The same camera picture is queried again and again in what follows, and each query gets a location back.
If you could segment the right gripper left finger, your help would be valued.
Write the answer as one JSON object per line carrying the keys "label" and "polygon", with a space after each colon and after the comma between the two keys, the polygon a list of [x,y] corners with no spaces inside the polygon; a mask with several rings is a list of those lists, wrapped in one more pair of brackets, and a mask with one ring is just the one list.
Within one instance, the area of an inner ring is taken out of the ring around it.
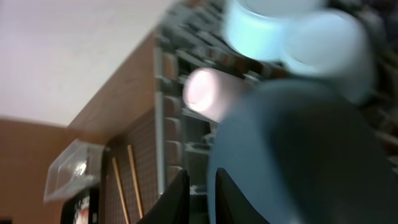
{"label": "right gripper left finger", "polygon": [[151,210],[138,224],[188,224],[190,218],[190,177],[180,170]]}

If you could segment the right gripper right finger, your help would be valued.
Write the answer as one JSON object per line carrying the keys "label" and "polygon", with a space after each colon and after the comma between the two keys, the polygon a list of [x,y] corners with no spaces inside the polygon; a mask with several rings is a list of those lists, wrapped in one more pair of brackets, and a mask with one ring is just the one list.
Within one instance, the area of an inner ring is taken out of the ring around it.
{"label": "right gripper right finger", "polygon": [[217,224],[269,224],[249,203],[223,168],[216,172],[215,190]]}

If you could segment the wooden chopstick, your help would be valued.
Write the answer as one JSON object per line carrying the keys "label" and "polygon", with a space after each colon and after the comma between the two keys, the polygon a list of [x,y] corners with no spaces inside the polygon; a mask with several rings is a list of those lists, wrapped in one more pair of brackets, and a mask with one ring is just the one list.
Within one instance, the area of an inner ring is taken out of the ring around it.
{"label": "wooden chopstick", "polygon": [[118,163],[117,163],[117,160],[115,157],[112,158],[112,165],[113,165],[113,169],[114,169],[116,183],[118,186],[119,198],[121,201],[124,219],[125,219],[126,224],[130,224],[129,214],[128,214],[128,210],[126,207],[126,201],[124,198],[123,187],[122,187],[121,178],[120,178],[119,169],[118,169]]}
{"label": "wooden chopstick", "polygon": [[144,210],[143,210],[143,206],[142,206],[141,193],[140,193],[139,182],[138,182],[138,178],[137,178],[136,164],[135,164],[135,160],[134,160],[134,152],[133,152],[131,145],[127,146],[127,153],[129,156],[129,163],[130,163],[130,167],[131,167],[131,174],[132,174],[132,179],[133,179],[133,184],[134,184],[134,191],[135,191],[135,195],[136,195],[136,202],[137,202],[137,207],[138,207],[138,211],[139,211],[139,216],[140,216],[140,219],[142,219],[144,217]]}

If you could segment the pile of white rice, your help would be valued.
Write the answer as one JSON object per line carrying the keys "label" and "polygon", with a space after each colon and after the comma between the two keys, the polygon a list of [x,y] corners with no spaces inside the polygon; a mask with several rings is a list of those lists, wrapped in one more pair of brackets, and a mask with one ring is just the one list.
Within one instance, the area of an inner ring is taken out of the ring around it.
{"label": "pile of white rice", "polygon": [[88,224],[90,216],[90,198],[84,198],[75,205],[74,224]]}

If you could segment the dark blue plate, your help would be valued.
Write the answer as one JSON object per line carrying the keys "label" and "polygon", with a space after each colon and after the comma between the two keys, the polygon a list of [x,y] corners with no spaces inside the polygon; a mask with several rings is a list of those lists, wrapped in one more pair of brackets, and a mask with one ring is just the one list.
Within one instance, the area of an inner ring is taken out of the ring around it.
{"label": "dark blue plate", "polygon": [[208,162],[210,222],[218,170],[235,215],[252,223],[396,223],[397,177],[360,111],[319,83],[282,79],[243,96],[219,123]]}

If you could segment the pink cup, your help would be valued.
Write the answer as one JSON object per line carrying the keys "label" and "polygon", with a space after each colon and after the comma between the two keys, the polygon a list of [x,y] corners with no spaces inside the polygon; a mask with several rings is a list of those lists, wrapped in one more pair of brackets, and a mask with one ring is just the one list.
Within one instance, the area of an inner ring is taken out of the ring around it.
{"label": "pink cup", "polygon": [[183,87],[183,101],[190,110],[219,123],[232,105],[252,88],[243,79],[214,68],[198,68]]}

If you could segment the grey dishwasher rack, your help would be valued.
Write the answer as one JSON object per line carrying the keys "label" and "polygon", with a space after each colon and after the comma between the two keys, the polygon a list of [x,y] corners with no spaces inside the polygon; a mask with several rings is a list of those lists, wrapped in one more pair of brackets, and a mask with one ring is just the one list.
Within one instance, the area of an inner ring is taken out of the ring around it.
{"label": "grey dishwasher rack", "polygon": [[[275,62],[261,62],[237,53],[223,37],[225,4],[226,1],[208,1],[201,6],[190,6],[186,1],[178,2],[162,19],[155,33],[157,42],[155,78],[158,83],[155,104],[159,192],[162,194],[166,191],[167,169],[187,169],[195,177],[193,187],[200,189],[201,194],[207,197],[207,207],[208,162],[216,129],[220,122],[214,122],[190,110],[185,105],[183,87],[189,74],[194,70],[214,68],[228,73],[252,85],[249,91],[272,80],[294,79],[315,82],[327,86],[348,101],[324,82],[290,73],[280,58]],[[319,11],[329,9],[347,12],[341,2],[331,1],[327,1],[326,7]],[[357,18],[368,33],[377,71],[377,83],[368,100],[360,105],[348,102],[360,111],[378,140],[382,142],[387,138],[387,134],[377,132],[373,128],[375,122],[379,121],[378,114],[366,112],[370,103],[381,99],[391,101],[397,99],[396,95],[381,93],[379,90],[380,87],[385,87],[389,91],[397,90],[391,75],[386,74],[379,67],[374,52],[374,41],[383,36],[382,23],[378,19],[371,20],[353,12],[347,13]],[[295,19],[293,24],[305,15]]]}

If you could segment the light blue bowl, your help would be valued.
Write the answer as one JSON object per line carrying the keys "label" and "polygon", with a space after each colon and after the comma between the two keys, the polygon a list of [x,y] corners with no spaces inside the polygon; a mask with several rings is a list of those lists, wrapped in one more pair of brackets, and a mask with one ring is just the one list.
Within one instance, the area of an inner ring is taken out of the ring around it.
{"label": "light blue bowl", "polygon": [[280,46],[294,20],[326,7],[326,0],[228,0],[223,37],[237,53],[261,62],[280,58]]}

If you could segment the light blue cup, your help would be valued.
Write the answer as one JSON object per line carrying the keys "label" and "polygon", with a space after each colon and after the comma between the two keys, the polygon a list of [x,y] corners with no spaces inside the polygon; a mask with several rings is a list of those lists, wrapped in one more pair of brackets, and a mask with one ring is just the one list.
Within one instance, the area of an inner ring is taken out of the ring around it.
{"label": "light blue cup", "polygon": [[335,9],[299,18],[280,59],[290,73],[324,82],[356,105],[368,100],[377,83],[368,33],[357,18]]}

